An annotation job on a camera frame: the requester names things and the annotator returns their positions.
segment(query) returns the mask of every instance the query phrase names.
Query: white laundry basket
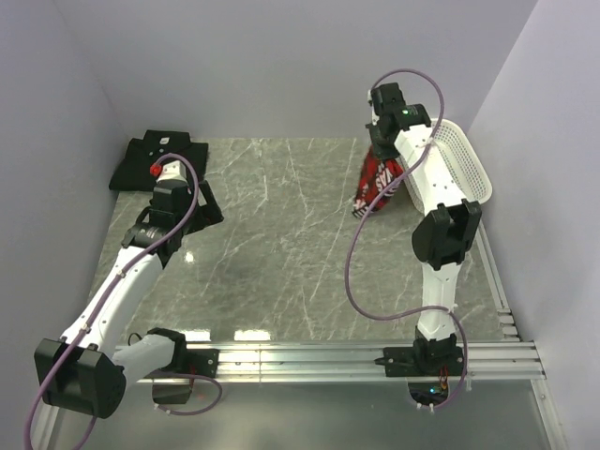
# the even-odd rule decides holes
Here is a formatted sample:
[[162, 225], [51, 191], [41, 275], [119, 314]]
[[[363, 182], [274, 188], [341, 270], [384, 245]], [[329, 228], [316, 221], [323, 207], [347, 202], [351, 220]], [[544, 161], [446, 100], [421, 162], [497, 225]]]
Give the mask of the white laundry basket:
[[[462, 129], [454, 122], [443, 119], [434, 140], [454, 182], [464, 192], [467, 200], [487, 202], [491, 196], [491, 183]], [[402, 169], [406, 170], [406, 161], [400, 158], [400, 162]], [[406, 187], [414, 206], [425, 214], [423, 201], [413, 186], [413, 177], [410, 175], [407, 181]]]

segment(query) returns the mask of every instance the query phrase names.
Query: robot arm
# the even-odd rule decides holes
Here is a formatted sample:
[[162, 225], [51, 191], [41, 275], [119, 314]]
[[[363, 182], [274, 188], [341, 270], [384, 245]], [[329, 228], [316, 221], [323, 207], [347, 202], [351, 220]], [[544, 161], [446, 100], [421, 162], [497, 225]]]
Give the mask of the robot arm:
[[[189, 210], [193, 196], [186, 167], [176, 161], [162, 168], [150, 205], [127, 231], [111, 273], [97, 294], [59, 340], [43, 339], [36, 349], [37, 376], [42, 383], [68, 344], [83, 328], [88, 329], [46, 389], [45, 403], [106, 418], [114, 413], [126, 389], [140, 378], [158, 369], [187, 373], [187, 344], [181, 333], [155, 328], [124, 350], [115, 349], [143, 297], [180, 248], [182, 238], [223, 220], [208, 183], [201, 181], [199, 189], [205, 204], [197, 205], [180, 231], [143, 256], [125, 277], [121, 269], [173, 230]], [[94, 322], [88, 323], [92, 310], [115, 277], [123, 279]]]
[[[372, 121], [367, 125], [373, 152], [381, 160], [395, 158], [405, 168], [423, 155], [431, 136], [431, 120], [423, 105], [407, 105], [397, 83], [368, 93]], [[435, 142], [424, 162], [412, 172], [412, 186], [425, 217], [412, 234], [412, 248], [423, 266], [423, 306], [452, 310], [460, 266], [471, 249], [481, 218], [478, 202], [468, 202], [454, 182]], [[450, 367], [459, 371], [455, 325], [443, 311], [421, 312], [413, 359], [421, 374]]]

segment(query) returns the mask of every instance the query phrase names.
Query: purple cable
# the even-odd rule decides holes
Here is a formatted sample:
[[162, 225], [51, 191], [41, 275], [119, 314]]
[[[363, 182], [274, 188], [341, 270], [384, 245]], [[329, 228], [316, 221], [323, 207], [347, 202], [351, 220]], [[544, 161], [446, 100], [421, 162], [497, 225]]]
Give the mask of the purple cable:
[[[169, 239], [171, 239], [186, 224], [186, 222], [189, 220], [189, 218], [193, 214], [194, 209], [196, 208], [196, 205], [198, 204], [198, 195], [199, 195], [199, 190], [200, 190], [198, 187], [198, 175], [194, 171], [194, 168], [192, 167], [192, 165], [184, 157], [181, 157], [181, 156], [173, 154], [173, 153], [163, 155], [162, 157], [157, 159], [157, 164], [160, 164], [167, 158], [174, 158], [174, 159], [180, 160], [181, 162], [183, 162], [186, 165], [187, 169], [189, 170], [189, 173], [191, 174], [193, 184], [194, 184], [191, 205], [189, 206], [189, 209], [187, 210], [187, 212], [183, 216], [183, 218], [179, 221], [179, 223], [177, 225], [175, 225], [175, 227], [170, 232], [168, 232], [167, 234], [162, 236], [151, 246], [145, 248], [143, 251], [141, 251], [135, 257], [133, 257], [131, 259], [131, 261], [129, 261], [127, 264], [125, 264], [125, 266], [122, 269], [122, 272], [124, 275], [126, 275], [127, 272], [131, 269], [131, 267], [133, 267], [135, 264], [137, 264], [144, 256], [150, 254], [158, 246], [162, 245], [165, 241], [168, 241]], [[116, 288], [116, 286], [119, 284], [119, 282], [121, 280], [122, 280], [122, 278], [120, 276], [118, 276], [118, 275], [114, 276], [111, 283], [107, 286], [106, 290], [100, 296], [96, 307], [92, 310], [89, 318], [87, 319], [87, 322], [86, 322], [87, 327], [89, 327], [89, 328], [92, 327], [92, 325], [94, 324], [94, 320], [96, 319], [96, 317], [102, 310], [102, 307], [104, 307], [104, 304], [106, 303], [108, 298], [111, 296], [111, 293], [113, 293], [114, 288]], [[36, 415], [36, 409], [38, 408], [38, 404], [41, 401], [41, 399], [44, 395], [44, 392], [46, 392], [46, 389], [48, 389], [48, 386], [50, 385], [52, 379], [54, 378], [54, 376], [56, 375], [56, 373], [58, 372], [60, 367], [63, 366], [63, 364], [67, 360], [68, 356], [73, 352], [73, 350], [75, 350], [75, 347], [77, 347], [80, 344], [80, 342], [83, 340], [83, 337], [86, 335], [87, 331], [85, 329], [80, 330], [80, 332], [77, 334], [77, 336], [68, 345], [67, 349], [63, 352], [63, 354], [54, 363], [54, 365], [48, 372], [48, 375], [46, 375], [46, 378], [39, 386], [36, 397], [34, 399], [34, 403], [31, 407], [29, 413], [27, 414], [27, 418], [25, 420], [25, 428], [23, 431], [23, 442], [24, 442], [25, 450], [34, 450], [33, 444], [31, 442], [31, 428], [33, 426], [34, 417]], [[92, 429], [94, 428], [95, 423], [96, 423], [96, 417], [93, 417], [92, 420], [90, 421], [90, 425], [88, 426], [87, 430], [85, 431], [85, 434], [83, 435], [82, 440], [74, 447], [74, 450], [80, 450], [83, 447], [83, 445], [89, 438], [90, 434], [92, 433]]]
[[400, 185], [400, 183], [402, 183], [403, 180], [405, 180], [411, 173], [414, 172], [414, 170], [417, 167], [419, 167], [419, 165], [423, 161], [425, 161], [425, 159], [428, 157], [429, 150], [431, 149], [433, 137], [438, 132], [438, 129], [440, 128], [440, 125], [442, 124], [443, 111], [444, 111], [442, 90], [440, 89], [440, 86], [435, 81], [433, 81], [432, 78], [430, 78], [427, 74], [421, 72], [420, 70], [415, 70], [413, 68], [398, 68], [396, 70], [392, 70], [390, 72], [387, 72], [383, 76], [381, 76], [381, 78], [373, 84], [373, 87], [371, 89], [376, 88], [379, 85], [379, 83], [381, 83], [384, 79], [386, 79], [390, 75], [395, 75], [397, 73], [413, 73], [415, 75], [420, 76], [421, 78], [426, 79], [429, 83], [431, 83], [431, 85], [434, 87], [434, 89], [438, 93], [438, 98], [440, 99], [440, 114], [438, 116], [437, 122], [435, 123], [435, 125], [433, 126], [433, 129], [431, 130], [431, 135], [425, 145], [425, 149], [424, 149], [421, 157], [407, 171], [405, 171], [400, 177], [398, 177], [392, 183], [387, 185], [387, 187], [385, 187], [379, 193], [379, 195], [377, 197], [375, 197], [375, 200], [373, 200], [373, 202], [371, 202], [371, 204], [367, 208], [367, 211], [362, 216], [360, 223], [358, 224], [358, 227], [356, 228], [356, 232], [354, 232], [354, 237], [352, 238], [352, 241], [350, 243], [350, 249], [348, 250], [348, 256], [346, 257], [346, 264], [344, 266], [344, 284], [346, 286], [346, 294], [348, 295], [348, 300], [350, 301], [350, 304], [352, 305], [352, 307], [359, 314], [361, 314], [373, 321], [382, 321], [382, 322], [394, 321], [396, 319], [402, 319], [402, 318], [405, 318], [408, 316], [412, 316], [413, 314], [418, 314], [423, 311], [432, 311], [432, 310], [446, 312], [452, 318], [452, 320], [457, 325], [458, 331], [460, 333], [460, 337], [462, 338], [463, 351], [464, 351], [464, 366], [462, 368], [462, 373], [460, 374], [460, 380], [458, 381], [457, 388], [452, 391], [452, 393], [450, 394], [450, 396], [448, 396], [448, 398], [446, 399], [446, 401], [444, 403], [441, 403], [440, 405], [435, 407], [436, 409], [438, 409], [438, 408], [441, 408], [442, 406], [447, 405], [450, 402], [450, 400], [452, 400], [457, 395], [457, 392], [460, 390], [460, 388], [462, 387], [462, 384], [464, 384], [465, 378], [467, 377], [467, 368], [468, 368], [468, 363], [469, 363], [469, 349], [467, 348], [467, 335], [465, 333], [465, 330], [464, 330], [462, 324], [458, 320], [458, 317], [455, 315], [455, 313], [453, 311], [451, 311], [447, 307], [416, 307], [414, 309], [409, 309], [404, 312], [392, 314], [391, 316], [377, 316], [375, 314], [371, 314], [370, 312], [365, 311], [360, 306], [358, 306], [358, 304], [356, 303], [356, 300], [354, 300], [353, 292], [350, 287], [350, 263], [352, 261], [354, 248], [356, 247], [356, 242], [358, 241], [358, 236], [360, 235], [360, 232], [363, 230], [363, 227], [365, 226], [365, 223], [367, 222], [368, 217], [373, 212], [373, 208], [387, 192], [389, 192], [392, 189], [397, 188]]
[[171, 376], [173, 378], [187, 378], [189, 380], [202, 380], [204, 382], [210, 382], [210, 383], [214, 384], [218, 389], [217, 398], [215, 398], [210, 405], [205, 406], [204, 408], [197, 410], [197, 411], [175, 411], [175, 410], [171, 410], [171, 409], [167, 408], [166, 406], [157, 405], [158, 409], [160, 409], [161, 411], [164, 411], [167, 414], [170, 414], [170, 415], [198, 415], [198, 414], [206, 413], [207, 411], [210, 411], [213, 408], [215, 408], [217, 406], [217, 403], [221, 400], [221, 397], [223, 397], [223, 386], [221, 386], [220, 382], [218, 382], [217, 380], [214, 380], [212, 378], [204, 377], [203, 375], [195, 375], [195, 374], [194, 375], [182, 374], [182, 373], [166, 373], [165, 374], [163, 372], [161, 372], [160, 374]]

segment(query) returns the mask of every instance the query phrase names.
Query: purple wire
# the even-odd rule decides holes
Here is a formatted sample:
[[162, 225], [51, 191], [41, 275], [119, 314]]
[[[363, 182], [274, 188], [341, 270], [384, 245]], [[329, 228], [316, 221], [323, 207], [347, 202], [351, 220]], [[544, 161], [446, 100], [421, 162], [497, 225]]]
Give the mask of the purple wire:
[[442, 406], [447, 405], [452, 399], [455, 398], [458, 391], [462, 387], [462, 384], [464, 384], [465, 378], [467, 377], [467, 370], [468, 370], [467, 366], [469, 363], [469, 349], [467, 348], [467, 335], [466, 335], [465, 330], [464, 330], [462, 324], [460, 323], [460, 320], [458, 319], [458, 317], [455, 315], [455, 313], [453, 311], [451, 311], [447, 307], [434, 307], [434, 306], [416, 307], [414, 309], [409, 309], [407, 311], [392, 314], [390, 316], [378, 316], [375, 314], [371, 314], [368, 311], [365, 311], [356, 303], [356, 300], [354, 299], [354, 296], [353, 296], [352, 289], [350, 287], [350, 263], [352, 261], [354, 248], [356, 247], [356, 242], [358, 242], [358, 236], [360, 235], [360, 232], [363, 230], [363, 227], [365, 226], [365, 223], [367, 222], [368, 217], [373, 212], [375, 205], [379, 202], [379, 200], [382, 199], [382, 197], [387, 192], [389, 192], [393, 189], [396, 189], [400, 185], [400, 183], [402, 183], [403, 180], [405, 180], [411, 173], [413, 173], [415, 171], [415, 169], [417, 167], [419, 167], [419, 165], [421, 163], [423, 163], [423, 161], [425, 161], [425, 159], [429, 155], [429, 150], [431, 149], [433, 137], [436, 135], [436, 133], [438, 132], [438, 129], [440, 128], [440, 125], [442, 124], [443, 112], [444, 112], [444, 101], [443, 101], [442, 89], [440, 89], [440, 86], [431, 77], [429, 77], [426, 73], [421, 72], [420, 70], [415, 70], [413, 68], [398, 68], [396, 70], [392, 70], [392, 71], [387, 72], [386, 74], [382, 75], [381, 78], [373, 84], [371, 89], [375, 89], [379, 85], [379, 83], [381, 83], [384, 79], [386, 79], [390, 75], [395, 75], [397, 73], [412, 73], [414, 75], [418, 75], [421, 78], [426, 79], [429, 83], [431, 83], [431, 85], [434, 87], [434, 89], [438, 93], [438, 98], [440, 99], [440, 114], [438, 116], [437, 122], [435, 123], [435, 125], [433, 126], [433, 129], [431, 130], [431, 135], [425, 145], [425, 149], [424, 149], [421, 157], [408, 170], [406, 170], [400, 177], [398, 177], [392, 183], [387, 185], [379, 193], [379, 195], [377, 197], [375, 197], [375, 200], [373, 200], [373, 202], [371, 202], [371, 204], [367, 208], [367, 211], [362, 216], [360, 223], [358, 224], [358, 227], [356, 227], [356, 231], [354, 232], [354, 237], [352, 238], [352, 241], [350, 243], [350, 248], [348, 250], [348, 256], [346, 257], [346, 264], [344, 266], [344, 285], [346, 287], [346, 294], [348, 295], [348, 300], [350, 301], [350, 304], [352, 305], [352, 307], [359, 314], [361, 314], [373, 321], [382, 321], [382, 322], [394, 321], [396, 319], [403, 319], [405, 317], [412, 316], [413, 314], [418, 314], [423, 311], [433, 311], [433, 310], [443, 311], [443, 312], [446, 312], [448, 315], [450, 315], [450, 317], [452, 318], [454, 323], [457, 325], [458, 331], [460, 333], [460, 337], [462, 338], [463, 352], [464, 352], [464, 365], [462, 368], [462, 373], [460, 374], [460, 380], [458, 381], [457, 388], [452, 391], [452, 393], [450, 394], [450, 396], [448, 396], [448, 398], [446, 399], [446, 401], [444, 403], [441, 403], [440, 405], [435, 407], [436, 409], [438, 409], [438, 408], [441, 408]]
[[165, 374], [164, 372], [161, 372], [160, 375], [167, 375], [167, 376], [171, 376], [172, 378], [187, 378], [189, 380], [202, 380], [204, 382], [210, 382], [210, 383], [214, 384], [218, 389], [217, 398], [215, 398], [210, 405], [205, 406], [204, 408], [197, 410], [197, 411], [175, 411], [175, 410], [171, 410], [171, 409], [167, 408], [166, 406], [157, 405], [157, 407], [161, 411], [164, 411], [167, 414], [170, 414], [170, 415], [198, 415], [198, 414], [206, 413], [207, 411], [210, 411], [213, 408], [215, 408], [217, 406], [217, 403], [221, 400], [221, 397], [223, 397], [223, 386], [221, 385], [220, 382], [218, 382], [217, 380], [214, 380], [212, 378], [204, 377], [203, 375], [196, 375], [196, 374], [192, 375], [192, 374], [188, 374], [188, 373], [166, 373]]
[[[181, 157], [181, 156], [173, 154], [173, 153], [163, 155], [162, 157], [157, 159], [157, 164], [160, 164], [162, 161], [164, 161], [167, 158], [174, 158], [174, 159], [180, 160], [181, 162], [183, 162], [186, 165], [187, 169], [189, 170], [189, 173], [191, 174], [191, 177], [193, 180], [193, 185], [194, 185], [191, 205], [189, 206], [189, 209], [187, 210], [187, 212], [183, 216], [183, 218], [179, 221], [179, 223], [177, 223], [177, 225], [175, 225], [175, 227], [172, 230], [170, 230], [168, 233], [166, 233], [164, 236], [162, 236], [160, 239], [158, 239], [154, 244], [150, 245], [149, 247], [145, 248], [143, 251], [138, 253], [135, 257], [131, 258], [131, 260], [127, 264], [125, 264], [123, 269], [121, 269], [124, 275], [126, 275], [127, 272], [131, 269], [131, 267], [133, 267], [135, 264], [137, 264], [144, 256], [150, 254], [158, 246], [162, 245], [165, 241], [168, 241], [177, 232], [179, 232], [179, 230], [181, 230], [181, 228], [186, 224], [186, 222], [189, 220], [191, 215], [194, 213], [194, 209], [196, 208], [196, 205], [198, 204], [198, 195], [199, 195], [199, 190], [200, 190], [198, 187], [198, 175], [194, 171], [194, 168], [192, 167], [192, 165], [184, 157]], [[96, 304], [96, 307], [94, 307], [94, 309], [92, 310], [92, 312], [90, 313], [90, 315], [87, 319], [86, 325], [88, 327], [91, 328], [93, 326], [94, 320], [96, 319], [96, 317], [102, 310], [102, 307], [104, 307], [104, 304], [106, 303], [108, 298], [111, 296], [111, 293], [113, 293], [114, 288], [116, 288], [116, 286], [119, 284], [119, 282], [121, 280], [122, 280], [122, 278], [120, 276], [115, 275], [114, 278], [112, 279], [111, 283], [107, 286], [106, 290], [102, 293], [102, 295], [100, 296], [100, 298]], [[58, 360], [56, 360], [56, 362], [54, 363], [54, 365], [48, 372], [48, 375], [46, 375], [46, 378], [39, 386], [36, 397], [34, 399], [34, 403], [31, 407], [31, 409], [29, 410], [29, 412], [27, 414], [27, 418], [25, 420], [25, 428], [23, 431], [23, 443], [24, 443], [25, 450], [34, 450], [33, 444], [31, 442], [31, 428], [33, 426], [33, 421], [34, 421], [34, 417], [36, 415], [36, 409], [38, 408], [39, 402], [41, 401], [44, 393], [48, 389], [48, 386], [52, 382], [54, 376], [56, 375], [56, 373], [58, 372], [60, 367], [63, 366], [63, 364], [67, 360], [68, 356], [80, 344], [80, 342], [83, 340], [86, 333], [87, 333], [86, 330], [84, 330], [84, 329], [80, 330], [80, 332], [77, 334], [77, 336], [68, 345], [67, 349], [63, 352], [63, 354], [61, 354], [61, 356], [58, 358]], [[92, 433], [92, 429], [94, 428], [95, 423], [96, 423], [96, 417], [93, 417], [92, 420], [90, 421], [90, 425], [88, 426], [87, 430], [85, 431], [85, 434], [83, 435], [82, 440], [74, 447], [74, 450], [79, 450], [83, 447], [83, 445], [89, 438], [90, 434]]]

